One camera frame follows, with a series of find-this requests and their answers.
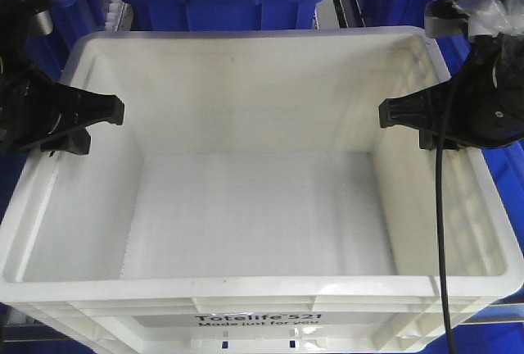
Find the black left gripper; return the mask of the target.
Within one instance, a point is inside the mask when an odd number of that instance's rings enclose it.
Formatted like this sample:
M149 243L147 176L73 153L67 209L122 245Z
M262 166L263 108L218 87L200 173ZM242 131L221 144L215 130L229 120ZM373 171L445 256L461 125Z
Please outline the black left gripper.
M41 152L89 154L91 136L85 128L53 138L52 120L57 127L85 127L104 121L122 125L124 103L115 95L55 84L21 49L2 43L1 152L39 148Z

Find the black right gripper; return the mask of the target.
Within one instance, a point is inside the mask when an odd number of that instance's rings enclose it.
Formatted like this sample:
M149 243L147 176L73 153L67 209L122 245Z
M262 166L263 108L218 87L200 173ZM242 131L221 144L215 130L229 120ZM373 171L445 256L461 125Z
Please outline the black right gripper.
M477 36L462 68L450 80L378 107L382 129L418 129L422 150L436 150L450 100L445 150L500 148L523 138L523 37Z

